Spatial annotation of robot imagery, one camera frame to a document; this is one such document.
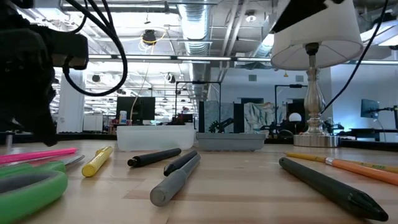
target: clear plastic container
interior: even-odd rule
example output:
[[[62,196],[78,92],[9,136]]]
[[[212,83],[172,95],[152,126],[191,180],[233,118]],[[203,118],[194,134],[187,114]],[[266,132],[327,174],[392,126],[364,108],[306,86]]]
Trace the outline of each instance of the clear plastic container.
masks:
[[[119,126],[118,147],[122,151],[190,149],[195,139],[191,125]]]

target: pink marker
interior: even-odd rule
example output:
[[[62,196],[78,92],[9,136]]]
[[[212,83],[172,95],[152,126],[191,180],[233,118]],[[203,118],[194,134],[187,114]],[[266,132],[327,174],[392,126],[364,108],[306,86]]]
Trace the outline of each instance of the pink marker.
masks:
[[[55,150],[42,151],[42,152],[26,152],[26,153],[3,155],[0,156],[0,164],[26,161],[30,159],[38,159],[50,156],[62,156],[65,154],[75,153],[76,151],[77,148],[68,148],[68,149],[55,149]]]

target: scissors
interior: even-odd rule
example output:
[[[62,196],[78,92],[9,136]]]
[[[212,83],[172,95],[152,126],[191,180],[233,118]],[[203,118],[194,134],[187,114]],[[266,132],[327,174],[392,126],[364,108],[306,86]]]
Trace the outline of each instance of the scissors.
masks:
[[[68,186],[66,167],[85,156],[32,166],[0,168],[0,222],[10,223],[32,214],[59,198]]]

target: lamp base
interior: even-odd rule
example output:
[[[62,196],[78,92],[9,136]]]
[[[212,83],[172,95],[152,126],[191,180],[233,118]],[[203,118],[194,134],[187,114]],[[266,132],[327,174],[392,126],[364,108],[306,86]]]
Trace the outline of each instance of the lamp base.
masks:
[[[312,134],[295,135],[294,145],[303,147],[339,147],[338,136],[318,136]]]

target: white lampshade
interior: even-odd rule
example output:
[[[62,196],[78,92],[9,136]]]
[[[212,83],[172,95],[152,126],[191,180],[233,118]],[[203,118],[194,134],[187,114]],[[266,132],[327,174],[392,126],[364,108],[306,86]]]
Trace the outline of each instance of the white lampshade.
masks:
[[[289,121],[290,122],[299,122],[299,121],[301,121],[301,115],[299,114],[299,113],[292,113],[290,116],[289,116]]]
[[[330,67],[359,56],[363,50],[353,0],[331,1],[328,8],[275,34],[271,64],[284,70],[308,70],[305,45],[320,44],[318,68]]]

